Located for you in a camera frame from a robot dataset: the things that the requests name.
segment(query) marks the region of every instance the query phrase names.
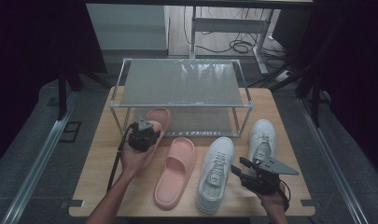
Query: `pink slide sandal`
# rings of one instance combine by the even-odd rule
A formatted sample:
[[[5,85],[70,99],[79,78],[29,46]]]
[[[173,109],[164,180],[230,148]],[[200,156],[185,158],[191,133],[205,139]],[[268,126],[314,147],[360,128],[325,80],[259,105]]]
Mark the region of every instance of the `pink slide sandal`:
[[[148,111],[146,119],[154,124],[154,132],[161,131],[160,137],[157,139],[156,144],[152,146],[157,149],[157,145],[164,136],[165,132],[168,130],[169,124],[171,122],[171,113],[167,108],[155,108]],[[151,159],[153,158],[154,152],[147,156],[142,168],[148,166]]]
[[[189,182],[197,152],[185,137],[177,137],[171,144],[159,183],[154,191],[156,205],[164,210],[177,206]]]

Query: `wooden table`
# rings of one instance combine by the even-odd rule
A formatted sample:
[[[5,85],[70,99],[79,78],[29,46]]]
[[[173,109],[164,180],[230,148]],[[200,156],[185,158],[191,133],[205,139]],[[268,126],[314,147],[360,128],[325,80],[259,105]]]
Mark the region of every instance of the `wooden table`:
[[[240,89],[245,97],[245,90]],[[104,112],[100,118],[92,145],[86,159],[82,174],[77,183],[73,197],[74,201],[83,201],[80,207],[70,207],[69,213],[73,217],[87,217],[98,202],[104,197],[108,178],[112,169],[116,150],[121,135],[116,122],[112,118],[109,103],[113,89],[105,103]],[[248,136],[253,124],[259,119],[270,120],[276,130],[277,149],[275,157],[300,172],[300,175],[281,175],[291,190],[290,208],[288,216],[311,216],[315,213],[313,206],[303,206],[302,201],[310,201],[311,196],[302,177],[300,166],[288,140],[283,122],[279,116],[271,92],[267,89],[249,89],[254,102],[253,109],[246,128],[240,138],[232,138],[235,155],[233,164],[243,169],[239,157],[246,157],[249,150]],[[125,117],[125,109],[120,110],[119,118]],[[259,198],[246,188],[236,175],[230,174],[223,201],[217,212],[207,215],[197,209],[195,198],[198,182],[201,176],[203,155],[216,138],[191,137],[197,149],[197,161],[185,192],[177,205],[171,211],[161,210],[153,200],[154,189],[161,176],[165,158],[174,140],[173,137],[164,137],[151,163],[137,176],[129,186],[118,212],[119,217],[252,217],[266,216]]]

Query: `glass shelf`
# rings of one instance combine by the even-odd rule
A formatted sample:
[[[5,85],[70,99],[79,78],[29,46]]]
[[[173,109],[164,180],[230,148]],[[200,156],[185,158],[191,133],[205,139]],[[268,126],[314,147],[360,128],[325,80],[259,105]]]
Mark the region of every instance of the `glass shelf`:
[[[245,83],[238,60],[125,59],[110,109],[121,132],[151,108],[166,107],[172,122],[165,136],[237,137],[254,107],[238,77]],[[127,109],[125,118],[118,108]]]

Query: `gray floor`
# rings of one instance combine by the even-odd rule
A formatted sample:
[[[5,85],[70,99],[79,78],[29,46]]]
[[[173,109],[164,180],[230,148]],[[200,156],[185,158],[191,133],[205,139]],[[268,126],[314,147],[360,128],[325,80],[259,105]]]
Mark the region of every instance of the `gray floor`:
[[[273,31],[279,15],[278,9],[273,11],[272,20],[268,29],[269,35]],[[192,7],[169,7],[170,29],[169,29],[169,55],[183,56],[189,54],[189,43],[191,42],[191,17]],[[262,8],[230,8],[230,7],[197,7],[196,15],[198,18],[223,18],[223,19],[246,19],[246,20],[265,20],[271,13],[269,9]],[[255,34],[238,35],[236,33],[209,33],[197,32],[195,38],[196,55],[206,56],[253,56],[253,51],[238,52],[230,48],[232,40],[243,40],[254,43],[257,36]],[[264,47],[272,49],[272,40],[267,39]]]
[[[167,57],[166,55],[105,55],[108,74],[100,76],[115,83],[121,67],[121,57]],[[252,57],[240,58],[247,83],[263,79]],[[59,142],[39,179],[35,191],[20,218],[19,223],[83,223],[85,218],[70,217],[68,204],[73,197],[83,164],[101,116],[109,89],[81,76],[84,90],[79,93],[70,122],[81,122],[73,143]],[[299,161],[304,179],[313,198],[316,212],[311,217],[288,217],[289,223],[355,223],[352,207],[362,209],[368,223],[378,223],[378,173],[364,156],[355,141],[349,136],[324,103],[319,109],[321,132],[327,147],[336,160],[348,189],[341,189],[335,178],[323,148],[307,120],[302,104],[294,94],[297,83],[291,83],[273,93],[274,100],[287,129],[291,145]],[[38,152],[49,135],[58,115],[57,82],[44,86],[39,93],[39,102],[33,114],[0,160],[0,222],[21,187]],[[71,139],[64,133],[61,139]],[[346,192],[352,190],[351,197]],[[118,218],[117,223],[125,223]],[[130,223],[268,223],[266,217],[243,218],[132,218]]]

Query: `white sneaker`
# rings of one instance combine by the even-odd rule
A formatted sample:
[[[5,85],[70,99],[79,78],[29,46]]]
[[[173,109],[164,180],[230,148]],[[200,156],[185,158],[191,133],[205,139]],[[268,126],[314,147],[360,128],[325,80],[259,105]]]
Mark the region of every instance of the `white sneaker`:
[[[249,153],[247,158],[254,163],[262,163],[266,158],[274,156],[276,134],[273,124],[267,119],[258,120],[250,131]],[[256,176],[253,169],[245,168],[248,175]]]
[[[234,156],[230,138],[220,137],[209,147],[203,158],[203,169],[197,192],[197,207],[205,213],[215,213],[224,195]]]

